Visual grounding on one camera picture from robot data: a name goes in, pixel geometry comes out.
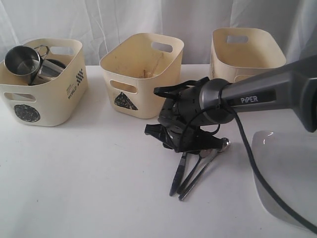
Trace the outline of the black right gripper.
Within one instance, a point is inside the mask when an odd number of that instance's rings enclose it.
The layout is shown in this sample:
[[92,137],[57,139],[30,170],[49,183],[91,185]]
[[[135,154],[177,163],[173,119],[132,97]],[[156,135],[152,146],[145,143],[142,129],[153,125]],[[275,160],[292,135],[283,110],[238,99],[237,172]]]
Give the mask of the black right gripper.
[[145,135],[159,140],[164,148],[175,152],[198,152],[222,149],[224,140],[201,129],[210,125],[201,112],[202,86],[192,86],[179,92],[177,100],[166,99],[158,117],[159,124],[147,124]]

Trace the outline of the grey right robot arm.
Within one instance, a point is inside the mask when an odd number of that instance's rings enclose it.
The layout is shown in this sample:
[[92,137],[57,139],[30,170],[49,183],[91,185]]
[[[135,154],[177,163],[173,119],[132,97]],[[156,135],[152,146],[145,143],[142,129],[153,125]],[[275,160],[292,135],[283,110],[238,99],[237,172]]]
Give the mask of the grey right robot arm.
[[145,134],[175,152],[220,149],[223,140],[203,126],[231,122],[239,112],[292,109],[308,132],[317,129],[317,58],[310,56],[239,82],[188,80],[156,87],[164,98],[156,124]]

